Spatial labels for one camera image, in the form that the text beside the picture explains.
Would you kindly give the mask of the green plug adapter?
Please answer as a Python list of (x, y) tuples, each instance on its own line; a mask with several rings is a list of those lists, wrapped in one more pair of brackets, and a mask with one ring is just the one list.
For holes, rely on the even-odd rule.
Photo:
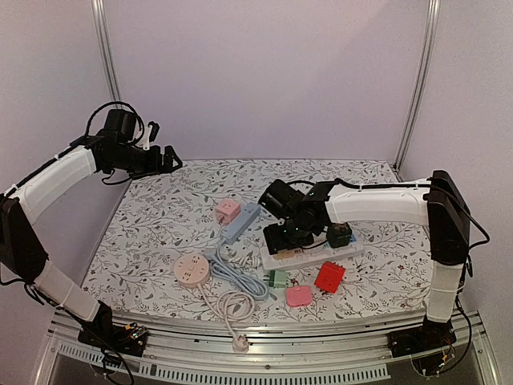
[(264, 276), (264, 282), (268, 287), (273, 289), (281, 289), (292, 286), (289, 274), (286, 271), (271, 270)]

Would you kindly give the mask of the white power strip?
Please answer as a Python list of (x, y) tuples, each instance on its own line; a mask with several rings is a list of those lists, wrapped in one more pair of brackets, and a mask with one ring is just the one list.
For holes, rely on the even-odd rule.
[(261, 252), (261, 266), (263, 271), (270, 270), (289, 271), (305, 267), (318, 267), (326, 261), (340, 261), (356, 257), (364, 252), (364, 245), (355, 236), (347, 246), (332, 249), (328, 244), (315, 249), (293, 249), (271, 255), (268, 250)]

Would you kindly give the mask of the dark green cube socket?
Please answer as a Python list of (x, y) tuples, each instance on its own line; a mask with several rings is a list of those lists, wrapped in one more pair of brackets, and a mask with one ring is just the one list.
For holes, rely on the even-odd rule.
[(326, 232), (326, 240), (332, 249), (347, 246), (352, 236), (352, 229), (347, 223), (331, 224)]

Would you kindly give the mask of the light pink cube socket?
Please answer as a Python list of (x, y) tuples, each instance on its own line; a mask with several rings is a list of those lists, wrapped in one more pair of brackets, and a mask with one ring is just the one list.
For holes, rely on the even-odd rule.
[(231, 223), (240, 213), (240, 203), (231, 199), (222, 200), (215, 207), (217, 221), (222, 225)]

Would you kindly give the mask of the pink plug adapter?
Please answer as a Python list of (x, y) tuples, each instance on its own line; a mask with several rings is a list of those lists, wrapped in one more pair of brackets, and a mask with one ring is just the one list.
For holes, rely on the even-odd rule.
[(286, 304), (291, 308), (309, 306), (313, 301), (309, 286), (293, 286), (285, 290)]

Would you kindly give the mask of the red cube socket adapter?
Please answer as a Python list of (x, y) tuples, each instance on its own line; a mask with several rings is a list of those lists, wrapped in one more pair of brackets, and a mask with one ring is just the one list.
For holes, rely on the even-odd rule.
[(331, 261), (325, 261), (316, 277), (314, 285), (325, 292), (335, 294), (345, 275), (346, 269)]

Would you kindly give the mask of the round pink power socket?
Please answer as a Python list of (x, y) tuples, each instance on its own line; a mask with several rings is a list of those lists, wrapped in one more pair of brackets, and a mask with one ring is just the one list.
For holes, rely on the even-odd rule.
[(196, 288), (210, 278), (209, 261), (199, 254), (184, 255), (176, 260), (173, 273), (181, 286)]

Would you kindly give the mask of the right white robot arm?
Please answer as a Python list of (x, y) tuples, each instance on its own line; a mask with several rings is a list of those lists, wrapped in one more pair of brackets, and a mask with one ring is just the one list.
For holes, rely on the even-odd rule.
[(393, 357), (448, 351), (456, 342), (452, 315), (464, 314), (460, 301), (464, 282), (473, 273), (471, 228), (490, 240), (448, 172), (435, 170), (426, 179), (385, 184), (353, 184), (343, 179), (307, 182), (277, 179), (262, 193), (259, 205), (278, 222), (264, 229), (268, 252), (307, 249), (324, 235), (340, 248), (349, 241), (352, 224), (385, 225), (398, 243), (415, 240), (426, 256), (427, 292), (422, 323), (387, 336)]

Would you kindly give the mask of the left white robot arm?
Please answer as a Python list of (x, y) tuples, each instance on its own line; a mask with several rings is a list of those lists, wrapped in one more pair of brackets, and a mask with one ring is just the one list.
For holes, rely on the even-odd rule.
[(79, 287), (52, 260), (36, 224), (42, 214), (79, 182), (99, 172), (125, 171), (139, 180), (180, 169), (182, 160), (167, 145), (143, 147), (113, 136), (81, 136), (1, 195), (1, 263), (30, 296), (66, 311), (81, 327), (81, 341), (117, 347), (135, 343), (113, 323), (112, 309)]

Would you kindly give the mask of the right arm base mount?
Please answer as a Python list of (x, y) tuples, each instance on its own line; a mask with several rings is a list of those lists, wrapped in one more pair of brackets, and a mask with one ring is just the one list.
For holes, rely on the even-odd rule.
[(451, 322), (396, 330), (386, 337), (392, 357), (410, 356), (413, 368), (424, 377), (440, 375), (455, 358), (456, 336)]

